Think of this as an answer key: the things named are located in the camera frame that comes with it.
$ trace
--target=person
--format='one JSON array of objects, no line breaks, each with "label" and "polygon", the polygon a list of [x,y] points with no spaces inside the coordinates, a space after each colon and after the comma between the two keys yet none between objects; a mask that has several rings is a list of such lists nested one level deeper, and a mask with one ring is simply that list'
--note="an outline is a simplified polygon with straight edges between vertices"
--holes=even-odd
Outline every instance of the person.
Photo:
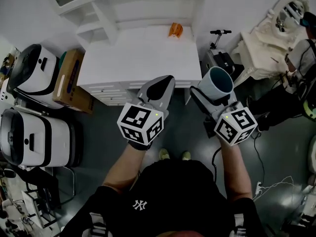
[{"label": "person", "polygon": [[227,199],[212,172],[184,152],[160,161],[138,176],[146,147],[129,141],[104,183],[74,218],[61,237],[261,237],[249,175],[237,145],[221,140]]},{"label": "person", "polygon": [[[305,12],[301,25],[306,27],[308,38],[315,43],[316,16],[310,12]],[[299,81],[316,63],[316,57],[309,42],[306,39],[298,42],[286,57],[285,62],[288,73],[286,77],[283,77],[283,84],[270,90],[257,101],[254,101],[251,96],[248,96],[246,100],[246,105],[253,115],[270,112],[257,120],[259,132],[269,130],[269,127],[302,113],[302,103],[296,95],[296,83],[291,83],[291,81]]]}]

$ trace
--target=gray floor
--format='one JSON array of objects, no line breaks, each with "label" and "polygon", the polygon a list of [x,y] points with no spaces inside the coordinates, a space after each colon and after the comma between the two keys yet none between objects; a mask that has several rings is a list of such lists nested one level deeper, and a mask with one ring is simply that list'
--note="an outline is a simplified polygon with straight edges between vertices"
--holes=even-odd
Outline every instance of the gray floor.
[{"label": "gray floor", "polygon": [[[260,81],[255,87],[253,82],[249,81],[237,88],[236,92],[239,100],[244,101],[248,93],[259,97],[270,88],[270,81]],[[213,153],[219,148],[219,142],[216,138],[207,138],[203,126],[205,115],[193,100],[185,106],[182,93],[181,90],[175,91],[169,106],[170,116],[165,124],[166,128],[146,153],[142,168],[157,161],[159,149],[165,147],[175,158],[180,157],[184,150],[189,150],[193,159],[200,160],[213,171],[211,160]],[[76,119],[84,127],[84,155],[80,167],[75,168],[77,196],[60,211],[63,216],[60,220],[61,225],[65,225],[102,184],[110,167],[126,146],[126,140],[121,136],[116,124],[121,110],[122,107],[107,107],[97,102],[93,115],[76,114]],[[303,117],[292,118],[264,132],[256,141],[256,147],[265,166],[265,186],[280,182],[290,175],[296,186],[293,203],[292,187],[287,184],[270,189],[256,202],[263,225],[269,224],[274,231],[281,227],[284,218],[300,204],[300,191],[306,187],[309,176],[307,148],[315,133],[316,125],[313,122]],[[262,180],[263,171],[254,150],[253,139],[242,142],[240,148],[254,191],[256,183]],[[217,185],[220,192],[225,195],[221,154],[217,155],[215,164],[218,170]],[[66,178],[66,173],[61,175],[63,178],[60,179],[60,185],[64,191],[69,192],[70,180]]]}]

